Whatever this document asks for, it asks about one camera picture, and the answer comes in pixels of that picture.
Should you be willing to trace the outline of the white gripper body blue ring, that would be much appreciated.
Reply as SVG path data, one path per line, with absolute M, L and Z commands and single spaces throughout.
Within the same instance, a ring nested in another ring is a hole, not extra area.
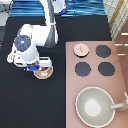
M 7 56 L 7 62 L 13 63 L 16 67 L 23 68 L 27 71 L 41 71 L 43 68 L 47 69 L 52 67 L 52 61 L 50 57 L 37 57 L 35 62 L 27 62 L 13 51 L 11 51 L 11 53 Z

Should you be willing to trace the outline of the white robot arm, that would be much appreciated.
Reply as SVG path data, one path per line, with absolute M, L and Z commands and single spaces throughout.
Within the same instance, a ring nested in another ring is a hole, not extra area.
M 49 57 L 40 57 L 38 46 L 52 48 L 58 42 L 55 15 L 66 9 L 65 0 L 39 0 L 44 8 L 45 25 L 24 24 L 14 39 L 7 61 L 28 71 L 51 68 Z

